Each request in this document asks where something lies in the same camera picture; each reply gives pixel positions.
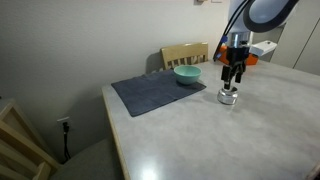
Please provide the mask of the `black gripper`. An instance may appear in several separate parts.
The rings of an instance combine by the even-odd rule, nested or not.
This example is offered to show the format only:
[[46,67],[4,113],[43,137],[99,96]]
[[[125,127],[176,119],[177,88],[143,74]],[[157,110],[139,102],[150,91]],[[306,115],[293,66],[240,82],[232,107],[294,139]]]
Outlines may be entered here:
[[246,70],[246,60],[249,56],[248,47],[229,47],[227,49],[227,60],[229,61],[229,66],[224,65],[222,69],[221,79],[224,81],[224,88],[226,90],[230,89],[230,74],[231,72],[236,74],[235,82],[241,83],[241,78],[243,72]]

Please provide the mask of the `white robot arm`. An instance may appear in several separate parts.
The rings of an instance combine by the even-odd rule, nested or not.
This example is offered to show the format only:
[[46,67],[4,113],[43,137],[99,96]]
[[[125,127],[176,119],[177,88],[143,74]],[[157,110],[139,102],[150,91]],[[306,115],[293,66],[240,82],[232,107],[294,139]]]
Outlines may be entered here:
[[284,24],[299,0],[230,0],[229,20],[218,48],[227,43],[227,60],[221,79],[224,88],[231,88],[232,78],[241,82],[249,56],[249,37],[252,32],[264,33]]

